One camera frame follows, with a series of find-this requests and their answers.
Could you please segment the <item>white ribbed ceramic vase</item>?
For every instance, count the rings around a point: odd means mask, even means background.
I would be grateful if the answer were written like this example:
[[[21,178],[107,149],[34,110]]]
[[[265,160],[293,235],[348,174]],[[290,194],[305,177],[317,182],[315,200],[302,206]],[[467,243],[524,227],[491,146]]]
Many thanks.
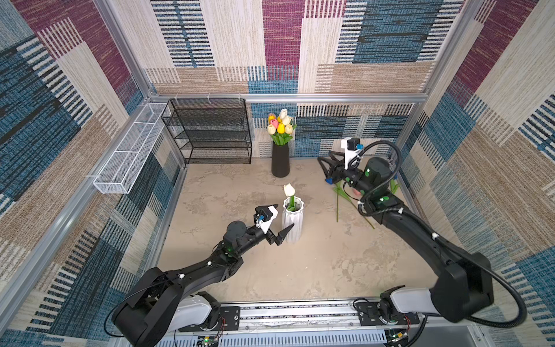
[[[302,235],[302,226],[304,219],[304,202],[302,199],[295,197],[295,210],[290,211],[291,199],[286,198],[283,202],[283,215],[282,215],[282,225],[286,228],[293,224],[293,228],[288,232],[286,236],[287,243],[294,244],[298,242]]]

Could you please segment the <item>black cylindrical vase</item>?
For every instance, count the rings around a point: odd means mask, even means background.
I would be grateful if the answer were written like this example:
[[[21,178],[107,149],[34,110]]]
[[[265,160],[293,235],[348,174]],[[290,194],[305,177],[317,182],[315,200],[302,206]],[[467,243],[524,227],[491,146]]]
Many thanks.
[[[289,145],[276,145],[273,143],[271,172],[277,178],[283,178],[290,173]]]

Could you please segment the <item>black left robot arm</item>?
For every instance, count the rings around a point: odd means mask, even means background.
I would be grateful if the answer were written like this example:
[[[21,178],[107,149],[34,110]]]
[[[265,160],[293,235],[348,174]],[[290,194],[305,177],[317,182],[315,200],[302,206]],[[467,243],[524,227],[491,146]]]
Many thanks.
[[[169,331],[215,325],[219,304],[203,289],[235,275],[244,263],[243,254],[260,242],[283,244],[294,225],[274,234],[270,227],[277,209],[277,205],[257,206],[253,226],[242,221],[228,224],[222,241],[206,260],[178,270],[147,270],[106,316],[105,321],[117,329],[112,336],[126,338],[132,346],[155,346]]]

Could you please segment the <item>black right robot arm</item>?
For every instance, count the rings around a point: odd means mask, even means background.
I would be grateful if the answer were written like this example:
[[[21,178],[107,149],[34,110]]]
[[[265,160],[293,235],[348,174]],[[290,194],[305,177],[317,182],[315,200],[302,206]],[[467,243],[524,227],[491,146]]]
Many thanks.
[[[348,184],[361,193],[358,213],[397,234],[415,250],[437,276],[430,289],[397,287],[382,295],[382,311],[417,312],[445,318],[449,322],[469,320],[492,328],[514,328],[523,324],[528,312],[518,291],[491,269],[483,254],[469,253],[448,241],[390,191],[390,182],[400,170],[400,148],[387,140],[363,146],[356,137],[342,141],[342,151],[331,151],[317,159],[329,184]],[[515,300],[517,315],[496,322],[475,314],[494,304],[493,283],[501,285]]]

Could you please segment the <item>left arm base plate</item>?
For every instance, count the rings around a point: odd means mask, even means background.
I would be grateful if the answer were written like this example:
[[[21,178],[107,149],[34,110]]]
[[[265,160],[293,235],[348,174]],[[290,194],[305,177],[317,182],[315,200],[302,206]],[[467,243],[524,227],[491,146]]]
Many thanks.
[[[203,328],[208,331],[237,331],[241,317],[240,306],[223,306],[212,308]]]

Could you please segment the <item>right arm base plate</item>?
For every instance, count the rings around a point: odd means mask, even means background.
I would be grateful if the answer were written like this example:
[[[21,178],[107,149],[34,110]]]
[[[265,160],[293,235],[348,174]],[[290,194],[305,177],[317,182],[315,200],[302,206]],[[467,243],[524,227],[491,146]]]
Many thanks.
[[[366,326],[386,326],[386,325],[419,325],[421,318],[418,314],[400,313],[391,308],[382,308],[379,302],[359,298],[353,301],[353,308],[356,311],[360,325]]]

